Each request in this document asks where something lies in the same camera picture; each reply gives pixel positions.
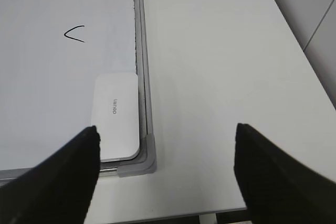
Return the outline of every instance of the white table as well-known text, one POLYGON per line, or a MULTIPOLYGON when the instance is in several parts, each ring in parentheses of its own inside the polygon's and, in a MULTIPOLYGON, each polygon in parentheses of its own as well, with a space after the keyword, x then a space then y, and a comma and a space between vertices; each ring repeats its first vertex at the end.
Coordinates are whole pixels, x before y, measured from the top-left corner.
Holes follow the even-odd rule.
POLYGON ((274 0, 144 1, 158 169, 99 179, 86 223, 244 207, 238 122, 336 180, 335 110, 274 0))

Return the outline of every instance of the whiteboard eraser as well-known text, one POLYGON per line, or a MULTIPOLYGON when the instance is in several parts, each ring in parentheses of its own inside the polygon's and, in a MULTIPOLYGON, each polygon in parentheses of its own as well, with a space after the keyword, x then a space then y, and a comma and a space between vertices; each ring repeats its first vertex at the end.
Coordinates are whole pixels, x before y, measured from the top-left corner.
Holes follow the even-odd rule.
POLYGON ((140 147, 138 76, 107 73, 96 79, 91 125, 100 135, 102 162, 136 157, 140 147))

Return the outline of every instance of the gray whiteboard frame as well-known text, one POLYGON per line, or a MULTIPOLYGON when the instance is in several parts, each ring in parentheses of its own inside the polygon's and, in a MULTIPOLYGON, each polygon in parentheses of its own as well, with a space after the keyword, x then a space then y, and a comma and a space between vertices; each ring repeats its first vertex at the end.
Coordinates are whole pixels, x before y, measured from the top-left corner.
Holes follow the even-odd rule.
MULTIPOLYGON (((136 72, 139 78, 140 151, 128 161, 104 162, 100 176, 135 176, 153 173, 156 170, 156 150, 153 135, 151 92, 143 0, 134 0, 136 72)), ((15 179, 30 168, 0 170, 0 186, 15 179)))

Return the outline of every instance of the black marker drawing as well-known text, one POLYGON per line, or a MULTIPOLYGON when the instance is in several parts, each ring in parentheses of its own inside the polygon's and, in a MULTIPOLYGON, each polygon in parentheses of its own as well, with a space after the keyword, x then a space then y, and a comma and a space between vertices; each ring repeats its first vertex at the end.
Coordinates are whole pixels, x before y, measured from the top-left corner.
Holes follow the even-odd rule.
POLYGON ((82 41, 82 40, 76 39, 76 38, 72 38, 72 37, 70 37, 70 36, 67 35, 68 32, 70 32, 72 30, 75 30, 76 28, 79 28, 79 27, 85 27, 85 26, 75 26, 74 28, 72 28, 72 29, 68 30, 67 32, 65 32, 64 36, 67 37, 67 38, 69 38, 69 39, 74 39, 74 40, 77 40, 77 41, 85 43, 85 41, 82 41))

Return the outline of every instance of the whiteboard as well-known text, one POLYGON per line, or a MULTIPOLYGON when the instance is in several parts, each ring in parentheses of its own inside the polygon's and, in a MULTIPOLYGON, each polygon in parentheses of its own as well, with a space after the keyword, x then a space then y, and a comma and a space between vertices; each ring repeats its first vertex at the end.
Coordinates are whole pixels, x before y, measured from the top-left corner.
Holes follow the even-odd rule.
POLYGON ((33 167, 90 125, 99 74, 136 71, 134 1, 0 6, 0 170, 33 167))

